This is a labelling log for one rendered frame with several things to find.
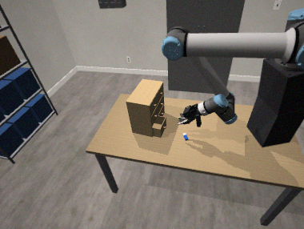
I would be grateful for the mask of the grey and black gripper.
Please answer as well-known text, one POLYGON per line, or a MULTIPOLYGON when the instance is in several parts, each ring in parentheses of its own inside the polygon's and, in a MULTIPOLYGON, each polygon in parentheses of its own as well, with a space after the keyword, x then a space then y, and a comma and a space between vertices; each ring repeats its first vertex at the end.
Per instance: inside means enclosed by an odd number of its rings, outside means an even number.
POLYGON ((199 115, 199 114, 200 114, 200 112, 198 110, 198 104, 197 103, 194 104, 193 106, 188 106, 187 108, 184 109, 183 113, 180 113, 181 118, 180 117, 178 118, 178 121, 180 121, 180 123, 177 123, 177 124, 190 123, 190 122, 192 122, 196 119, 195 115, 199 115))

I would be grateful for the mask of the dark brown chest of drawers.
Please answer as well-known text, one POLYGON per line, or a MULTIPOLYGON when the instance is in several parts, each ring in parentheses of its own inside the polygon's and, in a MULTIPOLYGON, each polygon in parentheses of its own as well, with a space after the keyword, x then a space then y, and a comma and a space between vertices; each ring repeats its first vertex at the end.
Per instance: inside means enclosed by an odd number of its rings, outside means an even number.
POLYGON ((126 100, 132 133, 153 137, 150 104, 163 82, 143 79, 126 100))

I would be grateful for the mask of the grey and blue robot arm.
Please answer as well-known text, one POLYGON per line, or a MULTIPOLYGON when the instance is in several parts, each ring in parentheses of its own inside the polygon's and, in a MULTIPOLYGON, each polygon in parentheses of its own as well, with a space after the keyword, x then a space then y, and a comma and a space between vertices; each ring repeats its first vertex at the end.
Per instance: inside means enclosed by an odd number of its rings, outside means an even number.
POLYGON ((275 66, 282 70, 304 71, 304 8, 290 12, 285 33, 191 34, 176 26, 163 40, 162 53, 172 61, 187 57, 215 94, 198 104, 200 114, 215 112, 225 124, 232 124, 238 118, 234 94, 226 89, 205 57, 275 58, 275 66))

